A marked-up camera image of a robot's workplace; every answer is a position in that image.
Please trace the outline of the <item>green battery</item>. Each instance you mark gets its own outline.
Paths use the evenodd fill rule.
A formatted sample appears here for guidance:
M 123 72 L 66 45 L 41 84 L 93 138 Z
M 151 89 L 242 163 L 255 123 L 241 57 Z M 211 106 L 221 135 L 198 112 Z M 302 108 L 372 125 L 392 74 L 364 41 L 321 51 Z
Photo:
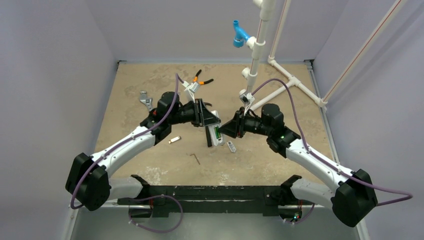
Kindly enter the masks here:
M 217 139 L 221 138 L 221 133 L 219 132 L 219 127 L 214 128 L 215 136 Z

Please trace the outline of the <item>white remote battery cover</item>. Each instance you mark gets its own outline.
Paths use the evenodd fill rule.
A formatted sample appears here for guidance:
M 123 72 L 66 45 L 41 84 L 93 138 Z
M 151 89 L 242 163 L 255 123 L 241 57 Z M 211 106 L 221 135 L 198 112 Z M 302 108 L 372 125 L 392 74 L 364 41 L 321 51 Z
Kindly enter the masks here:
M 237 149 L 236 149 L 236 147 L 235 147 L 235 145 L 233 144 L 233 142 L 232 142 L 232 141 L 227 141 L 227 142 L 226 142 L 226 144 L 227 144 L 227 146 L 228 146 L 229 150 L 230 150 L 232 153 L 235 153 L 235 152 L 237 151 Z

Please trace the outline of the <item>white air conditioner remote control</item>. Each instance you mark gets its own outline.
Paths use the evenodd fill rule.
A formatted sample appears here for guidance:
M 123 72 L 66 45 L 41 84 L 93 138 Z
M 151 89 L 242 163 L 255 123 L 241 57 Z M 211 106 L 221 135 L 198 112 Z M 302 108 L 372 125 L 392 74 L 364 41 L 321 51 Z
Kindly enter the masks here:
M 221 123 L 216 123 L 207 127 L 210 133 L 210 139 L 213 147 L 222 146 L 225 144 L 224 136 L 219 132 L 219 128 L 221 126 Z

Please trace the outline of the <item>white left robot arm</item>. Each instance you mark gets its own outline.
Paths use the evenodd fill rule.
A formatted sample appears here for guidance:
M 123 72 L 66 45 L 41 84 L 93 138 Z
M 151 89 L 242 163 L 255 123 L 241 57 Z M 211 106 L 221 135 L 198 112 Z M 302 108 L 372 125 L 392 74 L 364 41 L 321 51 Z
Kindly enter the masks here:
M 149 191 L 140 177 L 131 176 L 122 181 L 110 181 L 110 177 L 129 160 L 164 140 L 173 125 L 185 123 L 209 127 L 220 124 L 221 120 L 207 109 L 201 98 L 182 104 L 176 92 L 168 91 L 126 137 L 97 153 L 78 154 L 65 184 L 71 194 L 70 207 L 94 211 L 108 200 L 122 198 L 130 198 L 138 205 L 146 203 Z

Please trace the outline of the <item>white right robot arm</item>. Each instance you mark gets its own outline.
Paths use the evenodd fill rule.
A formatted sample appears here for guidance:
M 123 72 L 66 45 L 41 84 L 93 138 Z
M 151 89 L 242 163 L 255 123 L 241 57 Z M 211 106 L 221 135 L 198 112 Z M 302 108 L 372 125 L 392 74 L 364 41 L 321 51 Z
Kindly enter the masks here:
M 332 210 L 346 226 L 355 227 L 378 205 L 370 175 L 363 169 L 357 171 L 344 167 L 326 156 L 315 153 L 306 141 L 284 123 L 284 115 L 273 103 L 261 108 L 258 116 L 241 107 L 231 120 L 217 130 L 231 138 L 242 138 L 245 133 L 266 136 L 271 150 L 291 160 L 322 181 L 312 183 L 296 177 L 281 189 L 280 196 L 288 204 L 306 200 Z

